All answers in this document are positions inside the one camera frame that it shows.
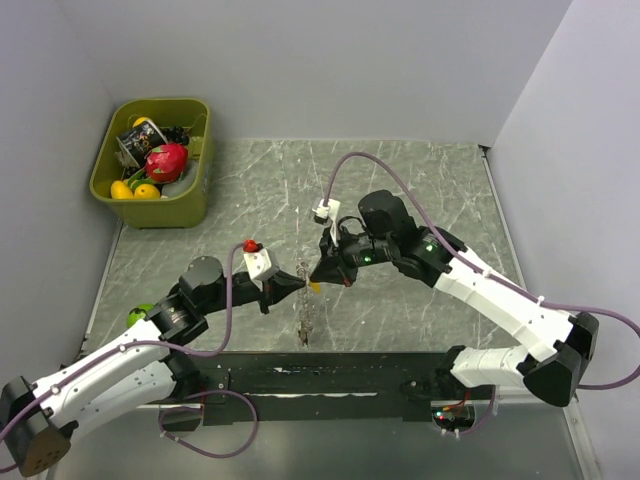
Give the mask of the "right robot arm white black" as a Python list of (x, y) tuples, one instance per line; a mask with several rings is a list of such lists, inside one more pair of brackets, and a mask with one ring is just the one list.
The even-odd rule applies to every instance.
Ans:
[(470, 388), (493, 385), (525, 388), (556, 407), (570, 403), (594, 354), (599, 322), (593, 315), (525, 298), (458, 238), (417, 225), (404, 202), (387, 190), (360, 200), (360, 233), (344, 226), (339, 207), (337, 200), (319, 199), (312, 208), (324, 231), (311, 281), (350, 287), (360, 268), (389, 262), (403, 275), (462, 301), (516, 340), (509, 348), (451, 348), (436, 376), (444, 396), (455, 399)]

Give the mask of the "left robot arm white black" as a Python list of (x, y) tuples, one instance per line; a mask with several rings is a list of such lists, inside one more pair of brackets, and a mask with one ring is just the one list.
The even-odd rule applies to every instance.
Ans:
[(268, 313), (305, 285), (276, 266), (225, 276), (214, 257), (192, 260), (169, 294), (115, 340), (54, 374), (19, 376), (2, 388), (1, 440), (14, 468), (38, 475), (103, 423), (146, 403), (191, 399), (200, 354), (188, 345), (207, 330), (207, 315), (252, 302)]

